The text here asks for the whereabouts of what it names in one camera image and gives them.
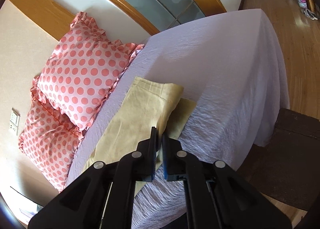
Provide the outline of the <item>khaki pants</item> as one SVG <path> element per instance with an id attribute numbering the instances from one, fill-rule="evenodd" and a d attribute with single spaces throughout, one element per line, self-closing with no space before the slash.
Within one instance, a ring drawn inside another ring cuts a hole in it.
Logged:
<path id="1" fill-rule="evenodd" d="M 196 107 L 196 102 L 182 97 L 183 91 L 182 86 L 174 83 L 136 77 L 84 169 L 96 161 L 106 164 L 119 161 L 150 137 L 152 127 L 156 127 L 159 135 L 168 130 L 178 139 Z"/>

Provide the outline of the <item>dark floor rug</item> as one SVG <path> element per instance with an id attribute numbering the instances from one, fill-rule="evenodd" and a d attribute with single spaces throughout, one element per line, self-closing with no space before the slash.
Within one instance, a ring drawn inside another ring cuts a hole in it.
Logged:
<path id="1" fill-rule="evenodd" d="M 254 144 L 237 173 L 261 193 L 308 211 L 319 195 L 319 120 L 280 109 L 267 146 Z"/>

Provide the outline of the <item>left polka dot pillow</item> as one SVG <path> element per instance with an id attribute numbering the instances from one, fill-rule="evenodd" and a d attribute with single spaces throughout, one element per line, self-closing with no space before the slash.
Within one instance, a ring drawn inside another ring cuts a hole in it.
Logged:
<path id="1" fill-rule="evenodd" d="M 59 192 L 67 185 L 82 133 L 67 115 L 34 98 L 19 137 L 19 149 Z"/>

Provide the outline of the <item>polka dot pillow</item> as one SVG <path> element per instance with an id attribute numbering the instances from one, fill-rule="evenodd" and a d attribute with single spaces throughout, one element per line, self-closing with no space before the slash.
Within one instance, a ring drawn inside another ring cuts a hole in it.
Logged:
<path id="1" fill-rule="evenodd" d="M 67 185 L 82 133 L 67 115 L 34 98 L 19 137 L 19 149 L 59 192 Z"/>
<path id="2" fill-rule="evenodd" d="M 143 47 L 109 40 L 93 17 L 77 13 L 36 78 L 40 101 L 67 115 L 80 131 L 88 129 Z"/>

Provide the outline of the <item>right polka dot pillow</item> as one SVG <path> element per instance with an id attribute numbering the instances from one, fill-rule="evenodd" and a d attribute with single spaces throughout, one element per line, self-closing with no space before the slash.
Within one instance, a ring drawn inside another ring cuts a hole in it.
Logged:
<path id="1" fill-rule="evenodd" d="M 36 78 L 40 101 L 67 115 L 80 131 L 88 129 L 143 47 L 109 40 L 93 17 L 77 13 Z"/>

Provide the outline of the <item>lavender bed sheet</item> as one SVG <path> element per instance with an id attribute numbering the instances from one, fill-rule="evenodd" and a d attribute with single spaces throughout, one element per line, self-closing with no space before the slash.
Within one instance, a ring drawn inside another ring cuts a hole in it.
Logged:
<path id="1" fill-rule="evenodd" d="M 285 62 L 263 10 L 227 12 L 151 36 L 103 103 L 70 167 L 81 173 L 135 77 L 184 88 L 196 102 L 180 137 L 200 160 L 238 169 L 251 147 L 265 146 L 281 108 L 289 108 Z"/>

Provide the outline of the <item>slippers on floor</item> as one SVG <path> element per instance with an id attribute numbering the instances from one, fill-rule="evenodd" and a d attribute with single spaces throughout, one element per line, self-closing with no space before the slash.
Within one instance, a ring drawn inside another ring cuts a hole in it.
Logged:
<path id="1" fill-rule="evenodd" d="M 311 20 L 318 20 L 313 0 L 297 0 L 302 13 Z"/>

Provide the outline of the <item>white wall sockets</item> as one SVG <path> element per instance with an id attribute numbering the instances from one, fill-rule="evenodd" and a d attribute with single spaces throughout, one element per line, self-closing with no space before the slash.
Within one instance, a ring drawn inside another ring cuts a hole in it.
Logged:
<path id="1" fill-rule="evenodd" d="M 9 120 L 9 131 L 17 136 L 18 135 L 18 126 L 20 122 L 20 114 L 15 110 L 11 109 L 10 120 Z"/>

